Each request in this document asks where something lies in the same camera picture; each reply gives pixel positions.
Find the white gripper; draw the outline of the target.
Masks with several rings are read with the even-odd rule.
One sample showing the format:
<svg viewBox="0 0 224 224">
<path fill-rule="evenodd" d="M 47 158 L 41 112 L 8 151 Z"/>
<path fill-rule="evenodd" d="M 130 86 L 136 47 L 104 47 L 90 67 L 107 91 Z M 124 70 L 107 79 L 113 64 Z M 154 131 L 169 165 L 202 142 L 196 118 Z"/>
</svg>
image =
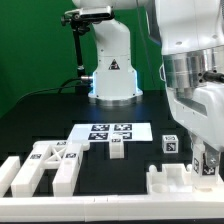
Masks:
<svg viewBox="0 0 224 224">
<path fill-rule="evenodd" d="M 206 142 L 205 164 L 216 167 L 216 150 L 224 151 L 224 84 L 198 87 L 182 102 L 174 89 L 166 88 L 166 93 L 174 120 Z"/>
</svg>

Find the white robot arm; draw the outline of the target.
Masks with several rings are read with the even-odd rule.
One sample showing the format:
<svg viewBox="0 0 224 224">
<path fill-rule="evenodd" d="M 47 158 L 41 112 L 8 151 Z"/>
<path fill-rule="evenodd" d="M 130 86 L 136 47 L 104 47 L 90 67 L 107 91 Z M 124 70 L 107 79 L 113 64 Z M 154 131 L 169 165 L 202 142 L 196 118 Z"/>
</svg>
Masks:
<svg viewBox="0 0 224 224">
<path fill-rule="evenodd" d="M 83 10 L 129 9 L 134 0 L 72 0 Z M 194 145 L 205 150 L 209 167 L 219 165 L 224 150 L 224 20 L 222 0 L 140 0 L 147 15 L 149 36 L 162 46 L 162 67 L 166 94 L 175 121 L 195 136 Z M 127 87 L 115 93 L 109 62 L 121 56 L 118 43 L 121 28 L 114 19 L 94 25 L 99 54 L 98 70 L 90 98 L 100 103 L 130 100 L 135 78 L 128 78 Z"/>
</svg>

